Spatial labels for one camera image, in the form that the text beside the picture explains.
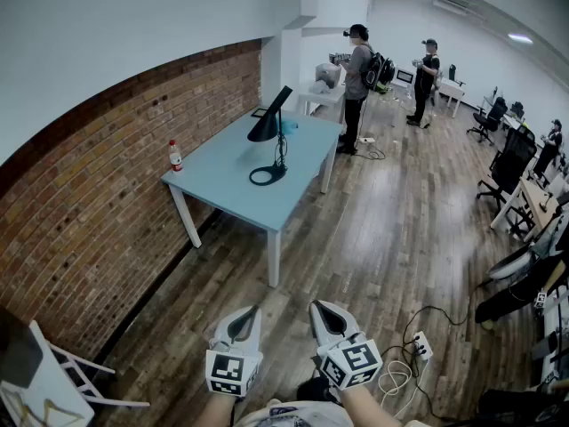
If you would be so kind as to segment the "person's right forearm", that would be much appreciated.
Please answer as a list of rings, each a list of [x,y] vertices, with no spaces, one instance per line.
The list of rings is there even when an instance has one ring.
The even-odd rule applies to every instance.
[[[340,398],[354,427],[430,427],[416,420],[399,422],[378,404],[364,385],[340,391]]]

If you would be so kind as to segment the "ceiling air conditioner vent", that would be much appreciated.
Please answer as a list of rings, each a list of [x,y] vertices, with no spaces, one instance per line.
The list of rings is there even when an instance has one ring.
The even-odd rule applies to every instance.
[[[433,5],[458,15],[470,13],[469,4],[464,0],[433,0]]]

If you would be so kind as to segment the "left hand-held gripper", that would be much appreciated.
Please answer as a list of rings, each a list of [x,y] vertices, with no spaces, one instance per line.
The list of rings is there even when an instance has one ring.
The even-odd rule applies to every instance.
[[[237,349],[206,351],[204,375],[210,392],[235,398],[246,396],[263,360],[258,351],[260,330],[261,311],[257,305],[236,310],[219,322],[213,340]]]

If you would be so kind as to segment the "grey box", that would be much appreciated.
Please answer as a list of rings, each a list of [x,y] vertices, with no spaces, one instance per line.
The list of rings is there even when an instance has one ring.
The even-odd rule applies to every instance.
[[[335,88],[341,79],[342,67],[330,62],[321,63],[315,68],[315,81],[323,81],[328,88]]]

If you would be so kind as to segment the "person's white printed shirt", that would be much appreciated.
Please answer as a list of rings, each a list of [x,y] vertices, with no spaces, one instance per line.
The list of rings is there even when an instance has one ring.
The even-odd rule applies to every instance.
[[[332,402],[293,401],[267,404],[234,427],[354,427],[347,411]]]

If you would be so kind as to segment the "person's left forearm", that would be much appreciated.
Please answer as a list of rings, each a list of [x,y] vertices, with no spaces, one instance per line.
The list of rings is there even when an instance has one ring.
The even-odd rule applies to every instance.
[[[237,398],[211,392],[195,427],[229,427]]]

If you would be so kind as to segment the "long black case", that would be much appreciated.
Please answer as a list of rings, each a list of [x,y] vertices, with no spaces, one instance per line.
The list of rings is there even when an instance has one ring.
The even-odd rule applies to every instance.
[[[480,303],[475,311],[475,322],[496,322],[499,318],[534,303],[539,293],[551,294],[567,277],[569,256],[560,254],[540,260],[521,281]]]

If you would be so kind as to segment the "white power strip black plugs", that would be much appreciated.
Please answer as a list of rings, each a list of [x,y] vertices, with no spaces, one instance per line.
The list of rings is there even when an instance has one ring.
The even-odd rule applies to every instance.
[[[415,347],[416,355],[423,361],[428,361],[433,356],[433,351],[429,345],[426,335],[419,331],[413,335],[412,344]]]

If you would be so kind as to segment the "small white table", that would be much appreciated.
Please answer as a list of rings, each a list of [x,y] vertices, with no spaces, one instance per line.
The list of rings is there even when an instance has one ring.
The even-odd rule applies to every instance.
[[[464,90],[458,83],[443,77],[440,80],[440,85],[438,87],[438,97],[441,98],[442,96],[446,96],[448,98],[446,104],[447,108],[450,108],[451,105],[454,104],[453,117],[456,117],[464,96]]]

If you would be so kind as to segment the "white oval dish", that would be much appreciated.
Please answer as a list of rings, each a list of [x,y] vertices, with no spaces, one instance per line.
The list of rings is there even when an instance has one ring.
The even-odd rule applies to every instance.
[[[492,280],[501,280],[512,275],[526,273],[532,261],[533,252],[529,247],[523,247],[497,262],[487,271],[486,275]]]

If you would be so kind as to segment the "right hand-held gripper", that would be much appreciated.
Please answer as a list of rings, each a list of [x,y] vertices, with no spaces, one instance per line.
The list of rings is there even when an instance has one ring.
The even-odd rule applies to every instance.
[[[372,381],[383,365],[375,341],[362,334],[353,341],[339,341],[360,331],[356,319],[347,310],[319,300],[310,304],[309,314],[312,334],[319,346],[319,370],[333,386],[343,391]]]

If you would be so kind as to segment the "person's right leg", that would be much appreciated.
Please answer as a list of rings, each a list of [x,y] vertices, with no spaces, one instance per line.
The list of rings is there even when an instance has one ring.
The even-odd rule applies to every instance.
[[[341,403],[331,393],[330,381],[326,376],[313,377],[302,383],[296,392],[298,401]]]

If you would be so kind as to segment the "white folding chair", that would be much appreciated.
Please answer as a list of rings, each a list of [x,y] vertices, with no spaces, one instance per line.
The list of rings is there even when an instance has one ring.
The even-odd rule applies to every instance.
[[[150,406],[103,396],[87,370],[116,373],[51,343],[33,320],[0,358],[0,401],[15,427],[90,427],[94,404]]]

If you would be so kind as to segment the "black mesh office chair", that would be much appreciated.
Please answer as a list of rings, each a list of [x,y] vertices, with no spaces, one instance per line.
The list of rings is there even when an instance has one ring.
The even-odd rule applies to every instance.
[[[497,152],[490,165],[490,178],[495,183],[495,187],[487,181],[479,181],[477,186],[484,185],[487,191],[478,192],[476,199],[482,196],[493,197],[498,210],[501,210],[501,203],[506,203],[503,195],[511,195],[514,192],[520,177],[536,152],[534,135],[526,126],[521,125],[517,129],[509,128],[503,150]]]

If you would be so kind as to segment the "black desk lamp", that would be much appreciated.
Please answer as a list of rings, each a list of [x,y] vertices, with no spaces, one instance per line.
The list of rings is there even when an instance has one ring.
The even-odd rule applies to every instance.
[[[286,174],[285,155],[287,141],[285,136],[280,133],[280,123],[282,122],[282,107],[292,92],[293,89],[285,85],[269,105],[266,114],[260,118],[247,135],[247,139],[252,142],[265,142],[273,138],[277,139],[273,164],[258,167],[249,174],[250,182],[256,186],[271,185],[280,181]]]

